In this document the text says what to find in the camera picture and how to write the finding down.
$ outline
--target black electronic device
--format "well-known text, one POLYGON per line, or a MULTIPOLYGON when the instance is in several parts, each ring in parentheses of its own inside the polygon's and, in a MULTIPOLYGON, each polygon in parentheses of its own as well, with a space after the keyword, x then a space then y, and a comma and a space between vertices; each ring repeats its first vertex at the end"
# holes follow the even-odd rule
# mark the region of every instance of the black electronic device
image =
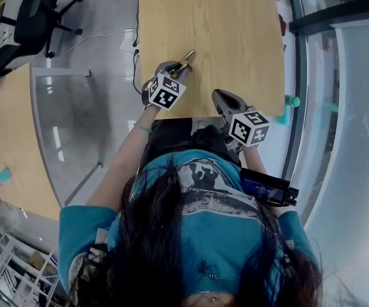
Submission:
POLYGON ((242 168, 241 186, 244 192, 263 205, 272 207, 296 206, 299 190, 290 187, 290 182, 257 171, 242 168))

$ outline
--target shirt sleeve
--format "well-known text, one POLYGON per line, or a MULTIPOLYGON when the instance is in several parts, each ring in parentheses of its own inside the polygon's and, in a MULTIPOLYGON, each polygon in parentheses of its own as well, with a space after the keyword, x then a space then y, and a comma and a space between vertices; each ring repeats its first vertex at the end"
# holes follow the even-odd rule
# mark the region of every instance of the shirt sleeve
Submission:
POLYGON ((59 215, 59 278, 68 292, 69 269, 75 257, 94 245, 98 229, 109 230, 117 213, 106 207, 71 206, 59 215))
POLYGON ((312 247, 302 227, 299 215, 295 211, 288 211, 278 217, 281 233, 285 241, 292 241, 294 249, 301 251, 312 261, 317 263, 312 247))

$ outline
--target skin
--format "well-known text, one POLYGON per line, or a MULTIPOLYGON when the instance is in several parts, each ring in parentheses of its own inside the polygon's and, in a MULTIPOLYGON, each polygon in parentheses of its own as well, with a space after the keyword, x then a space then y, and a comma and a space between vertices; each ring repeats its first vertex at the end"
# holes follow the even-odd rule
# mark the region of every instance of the skin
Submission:
MULTIPOLYGON (((149 106, 141 115, 137 123, 150 129, 160 108, 149 106)), ((88 200, 86 206, 107 207, 120 212, 120 202, 123 189, 127 181, 133 177, 140 166, 140 160, 145 150, 149 133, 139 127, 134 127, 127 135, 119 150, 113 157, 112 164, 106 176, 88 200)), ((247 167, 253 171, 267 174, 256 147, 243 147, 247 167)), ((271 209, 278 217, 280 209, 271 209)), ((200 292, 188 297, 184 307, 232 307, 235 306, 235 297, 226 292, 200 292)))

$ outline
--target wooden table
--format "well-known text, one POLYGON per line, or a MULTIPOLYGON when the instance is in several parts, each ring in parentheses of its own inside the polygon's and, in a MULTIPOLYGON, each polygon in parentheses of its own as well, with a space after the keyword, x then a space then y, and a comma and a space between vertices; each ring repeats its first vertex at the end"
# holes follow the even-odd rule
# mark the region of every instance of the wooden table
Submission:
POLYGON ((275 0, 139 0, 141 78, 194 49, 187 91, 159 118, 217 116, 215 89, 268 116, 283 114, 285 80, 275 0))
MULTIPOLYGON (((58 199, 46 167, 35 82, 37 76, 61 75, 88 76, 89 70, 32 68, 27 64, 0 79, 0 172, 8 167, 12 174, 11 180, 0 186, 0 198, 52 219, 59 219, 65 203, 58 199)), ((81 185, 97 168, 95 165, 81 185)))

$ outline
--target teal t-shirt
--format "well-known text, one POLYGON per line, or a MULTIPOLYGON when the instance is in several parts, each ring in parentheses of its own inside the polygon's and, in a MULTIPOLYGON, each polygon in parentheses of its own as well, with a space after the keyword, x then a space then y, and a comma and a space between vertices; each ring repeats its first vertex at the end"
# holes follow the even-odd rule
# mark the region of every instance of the teal t-shirt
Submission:
MULTIPOLYGON (((262 243, 256 202, 242 192, 240 168, 203 150, 168 153, 156 158, 146 166, 148 185, 164 172, 162 167, 171 158, 177 165, 183 190, 191 188, 182 212, 185 295, 205 291, 235 295, 244 263, 262 243)), ((315 260, 298 214, 286 212, 278 221, 284 239, 315 260)), ((94 243, 105 243, 108 250, 117 245, 118 226, 118 214, 105 207, 62 209, 59 276, 65 290, 94 243)))

